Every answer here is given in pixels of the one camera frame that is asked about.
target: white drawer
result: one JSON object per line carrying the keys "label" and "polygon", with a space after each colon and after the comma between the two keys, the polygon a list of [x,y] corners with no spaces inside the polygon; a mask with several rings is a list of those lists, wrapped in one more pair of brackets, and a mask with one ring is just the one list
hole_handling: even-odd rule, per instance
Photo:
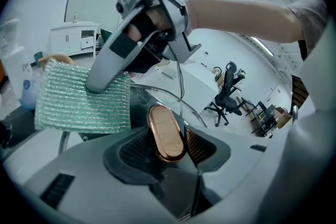
{"label": "white drawer", "polygon": [[80,39],[81,49],[90,48],[93,47],[93,45],[94,45],[93,37],[83,37]]}

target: bubble wrap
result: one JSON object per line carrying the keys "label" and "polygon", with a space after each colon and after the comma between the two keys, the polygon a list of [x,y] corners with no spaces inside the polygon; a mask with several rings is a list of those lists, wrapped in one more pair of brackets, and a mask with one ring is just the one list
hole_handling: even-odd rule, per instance
{"label": "bubble wrap", "polygon": [[38,92],[35,128],[79,133],[130,129],[130,77],[116,77],[102,93],[89,91],[89,69],[50,59]]}

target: black cable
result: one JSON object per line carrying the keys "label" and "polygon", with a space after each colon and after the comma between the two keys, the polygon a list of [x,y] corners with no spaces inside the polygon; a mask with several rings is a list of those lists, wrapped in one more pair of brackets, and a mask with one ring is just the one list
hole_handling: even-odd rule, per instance
{"label": "black cable", "polygon": [[183,94],[182,94],[182,97],[181,99],[184,97],[184,81],[183,81],[183,75],[182,75],[182,71],[181,71],[181,67],[180,67],[180,74],[181,74],[181,88],[182,88],[182,91],[183,91]]}
{"label": "black cable", "polygon": [[178,71],[178,75],[179,75],[179,84],[180,84],[180,90],[181,90],[181,96],[180,99],[182,99],[184,97],[184,81],[183,81],[183,74],[181,71],[181,66],[180,63],[176,60],[177,62],[177,71]]}

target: black office chair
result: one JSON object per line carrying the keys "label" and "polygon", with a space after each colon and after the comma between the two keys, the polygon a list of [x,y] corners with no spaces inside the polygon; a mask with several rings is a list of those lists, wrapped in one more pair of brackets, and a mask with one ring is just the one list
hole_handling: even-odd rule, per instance
{"label": "black office chair", "polygon": [[222,87],[222,90],[220,93],[215,97],[215,103],[211,102],[210,106],[213,105],[215,108],[206,107],[205,110],[210,109],[212,111],[217,112],[218,114],[218,122],[215,124],[216,127],[219,126],[219,123],[221,122],[221,117],[226,121],[224,125],[226,126],[229,124],[227,118],[226,118],[226,112],[228,113],[235,113],[239,116],[241,116],[240,107],[241,104],[238,106],[237,102],[230,97],[230,95],[236,90],[240,90],[239,88],[235,87],[233,85],[233,78],[234,73],[236,72],[237,67],[233,62],[230,62],[226,65],[226,71],[224,76],[224,84]]}

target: desk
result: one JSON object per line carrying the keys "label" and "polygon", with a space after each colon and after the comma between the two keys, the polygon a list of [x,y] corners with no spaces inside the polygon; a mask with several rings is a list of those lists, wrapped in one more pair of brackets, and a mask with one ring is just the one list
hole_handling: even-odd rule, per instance
{"label": "desk", "polygon": [[[261,130],[263,135],[265,136],[267,134],[267,132],[269,130],[271,130],[277,124],[277,122],[274,119],[274,117],[269,113],[269,111],[267,110],[267,108],[265,107],[265,105],[261,101],[259,101],[257,105],[253,105],[253,106],[254,107],[251,109],[251,111],[248,112],[245,116],[252,113],[254,115],[254,118],[251,120],[251,122],[253,120],[257,120],[257,122],[259,124],[259,127],[256,128],[255,130],[253,130],[253,132],[251,132],[251,134],[255,133],[258,130]],[[254,111],[254,109],[256,109],[257,106],[260,106],[260,108],[262,109],[262,111],[260,113],[257,113],[257,112]],[[261,121],[259,119],[259,115],[262,114],[262,113],[265,114],[265,117]]]}

